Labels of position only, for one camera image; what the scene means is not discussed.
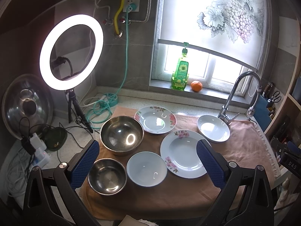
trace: brown towel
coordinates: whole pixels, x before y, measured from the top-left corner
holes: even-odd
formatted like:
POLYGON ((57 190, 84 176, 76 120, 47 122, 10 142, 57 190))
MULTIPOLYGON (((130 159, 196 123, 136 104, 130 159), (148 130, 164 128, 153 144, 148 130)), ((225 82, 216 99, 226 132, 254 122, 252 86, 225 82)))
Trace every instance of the brown towel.
MULTIPOLYGON (((134 116, 136 110, 116 107, 114 116, 134 116)), ((176 115, 177 125, 173 131, 187 129, 198 132, 197 117, 176 115)), ((235 161, 240 167, 254 168, 264 166, 270 184, 274 182, 274 172, 267 151, 254 124, 250 121, 233 121, 230 125, 230 138, 224 143, 211 143, 216 152, 227 161, 235 161)), ((145 132, 141 145, 134 153, 152 151, 160 155, 160 145, 167 135, 155 135, 145 132)), ((115 156, 100 143, 100 158, 114 158, 125 167, 134 155, 115 156)), ((83 202, 92 215, 99 219, 122 220, 126 215, 135 219, 180 219, 195 218, 204 215, 220 192, 211 182, 209 175, 195 179, 185 179, 168 171, 165 180, 154 187, 145 188, 128 179, 120 193, 101 196, 94 192, 87 181, 82 186, 83 202)), ((237 207, 243 187, 240 187, 232 208, 237 207)))

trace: faucet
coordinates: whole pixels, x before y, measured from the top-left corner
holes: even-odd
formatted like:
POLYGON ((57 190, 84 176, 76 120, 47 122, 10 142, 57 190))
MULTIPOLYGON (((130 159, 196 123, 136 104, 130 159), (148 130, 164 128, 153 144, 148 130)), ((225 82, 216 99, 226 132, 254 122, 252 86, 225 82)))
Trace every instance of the faucet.
POLYGON ((257 103, 259 95, 261 93, 261 83, 260 83, 259 76, 255 72, 247 71, 247 72, 244 72, 244 73, 239 75, 239 77, 237 78, 237 80, 236 80, 236 82, 235 82, 235 84, 232 88, 232 91, 229 94, 229 97, 228 97, 225 105, 223 105, 221 111, 219 112, 219 115, 217 116, 219 119, 223 120, 226 124, 230 124, 239 115, 239 113, 238 113, 236 116, 234 116, 231 119, 229 116, 227 116, 226 112, 228 110, 228 106, 229 106, 230 101, 232 100, 232 98, 234 96, 234 93, 237 89, 237 86, 238 86, 239 82, 246 76, 253 76, 257 80, 257 96, 256 96, 256 100, 255 100, 254 104, 248 109, 248 111, 246 113, 247 121, 251 120, 251 118, 254 115, 254 112, 255 112, 254 106, 257 103))

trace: tangerine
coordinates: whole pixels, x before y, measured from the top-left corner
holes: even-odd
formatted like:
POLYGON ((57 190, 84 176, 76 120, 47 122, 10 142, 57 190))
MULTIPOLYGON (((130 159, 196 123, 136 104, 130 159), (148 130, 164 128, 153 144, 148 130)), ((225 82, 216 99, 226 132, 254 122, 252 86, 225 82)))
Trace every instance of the tangerine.
POLYGON ((202 90, 203 85, 199 81, 193 81, 190 84, 190 87, 193 91, 199 92, 200 90, 202 90))

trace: window sill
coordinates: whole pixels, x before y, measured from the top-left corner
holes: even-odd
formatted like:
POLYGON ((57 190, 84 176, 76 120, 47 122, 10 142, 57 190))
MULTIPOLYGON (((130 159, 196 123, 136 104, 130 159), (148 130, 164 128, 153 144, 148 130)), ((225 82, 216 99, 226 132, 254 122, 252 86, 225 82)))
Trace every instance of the window sill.
MULTIPOLYGON (((153 79, 151 79, 150 81, 149 91, 195 98, 214 103, 225 103, 229 96, 228 93, 208 88, 203 88, 200 92, 195 92, 190 88, 190 86, 187 86, 184 91, 174 90, 171 88, 170 82, 153 79)), ((248 103, 248 101, 246 101, 244 97, 234 96, 230 105, 241 108, 248 108, 250 106, 250 103, 248 103)))

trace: grape pattern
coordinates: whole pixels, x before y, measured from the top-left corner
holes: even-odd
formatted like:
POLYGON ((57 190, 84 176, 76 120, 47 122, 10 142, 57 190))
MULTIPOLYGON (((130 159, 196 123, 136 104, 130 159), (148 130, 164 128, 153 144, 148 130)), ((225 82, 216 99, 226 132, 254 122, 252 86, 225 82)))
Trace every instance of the grape pattern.
POLYGON ((253 19, 247 15, 236 0, 229 0, 224 6, 229 25, 241 37, 244 43, 249 43, 254 33, 255 25, 253 19))
POLYGON ((227 33, 233 43, 240 37, 249 43, 255 30, 262 37, 263 8, 254 11, 253 0, 214 0, 211 6, 198 16, 197 23, 202 30, 211 30, 211 37, 227 33))

